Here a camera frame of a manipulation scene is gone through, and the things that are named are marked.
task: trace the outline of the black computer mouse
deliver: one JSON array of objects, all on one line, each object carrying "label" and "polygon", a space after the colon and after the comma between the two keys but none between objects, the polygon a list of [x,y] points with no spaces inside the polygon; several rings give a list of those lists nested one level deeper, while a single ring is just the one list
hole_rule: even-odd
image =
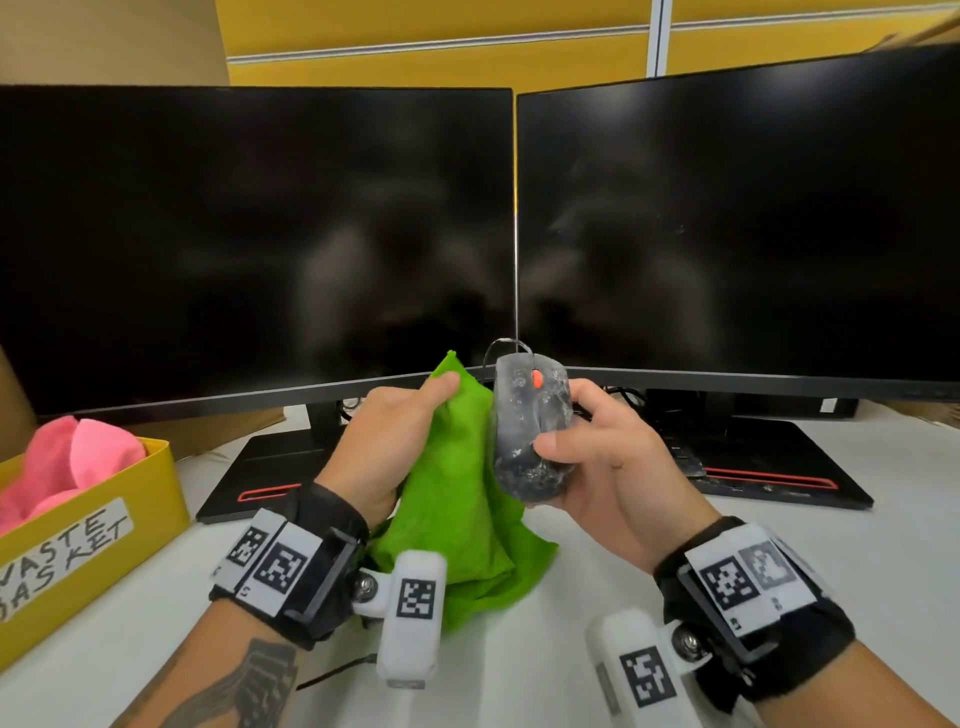
[{"label": "black computer mouse", "polygon": [[564,492],[573,466],[543,459],[533,442],[541,432],[571,425],[570,383],[560,362],[526,352],[496,360],[488,454],[505,493],[540,503]]}]

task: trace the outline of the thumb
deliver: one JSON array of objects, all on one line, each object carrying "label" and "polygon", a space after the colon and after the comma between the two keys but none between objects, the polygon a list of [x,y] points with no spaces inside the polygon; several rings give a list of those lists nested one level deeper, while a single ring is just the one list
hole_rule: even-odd
[{"label": "thumb", "polygon": [[556,463],[600,460],[619,468],[636,455],[638,439],[629,429],[587,425],[544,432],[534,440],[534,450]]},{"label": "thumb", "polygon": [[447,372],[440,376],[431,376],[420,388],[417,397],[424,408],[433,412],[437,407],[449,400],[460,389],[460,375],[456,372]]}]

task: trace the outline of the forearm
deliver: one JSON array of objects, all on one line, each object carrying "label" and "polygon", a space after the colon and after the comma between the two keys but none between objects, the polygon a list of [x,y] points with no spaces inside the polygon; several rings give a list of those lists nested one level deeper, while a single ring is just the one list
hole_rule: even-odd
[{"label": "forearm", "polygon": [[757,711],[770,728],[952,728],[861,643],[853,643],[812,680]]},{"label": "forearm", "polygon": [[266,624],[220,599],[110,728],[276,728],[301,658]]}]

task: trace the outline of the white desk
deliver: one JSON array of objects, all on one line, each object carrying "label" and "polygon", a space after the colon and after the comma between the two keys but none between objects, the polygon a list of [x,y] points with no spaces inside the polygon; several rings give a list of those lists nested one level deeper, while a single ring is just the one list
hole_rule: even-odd
[{"label": "white desk", "polygon": [[[302,407],[288,416],[271,430],[305,426]],[[860,638],[960,721],[960,432],[869,403],[857,422],[802,427],[876,499],[872,513],[714,502],[775,529],[839,594]],[[244,440],[221,452],[235,456]],[[228,462],[208,454],[180,463],[192,512]],[[474,619],[446,639],[425,692],[390,691],[372,667],[357,667],[297,693],[285,728],[608,725],[584,629],[628,605],[658,613],[660,595],[652,579],[610,556],[566,514],[538,508],[527,522],[561,545],[556,562],[513,609]],[[109,725],[203,612],[207,576],[242,528],[192,526],[0,675],[0,722]],[[311,654],[300,678],[367,654],[374,643],[350,625]]]}]

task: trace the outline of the monitor base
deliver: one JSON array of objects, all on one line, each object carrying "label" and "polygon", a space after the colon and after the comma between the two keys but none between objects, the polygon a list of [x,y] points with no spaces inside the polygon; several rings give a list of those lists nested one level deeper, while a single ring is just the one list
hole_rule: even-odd
[{"label": "monitor base", "polygon": [[344,426],[337,402],[307,404],[306,409],[308,429],[251,437],[197,513],[197,521],[238,521],[252,518],[260,508],[279,510],[287,493],[317,476]]},{"label": "monitor base", "polygon": [[799,427],[733,415],[735,395],[651,390],[643,417],[710,496],[867,509],[874,500]]}]

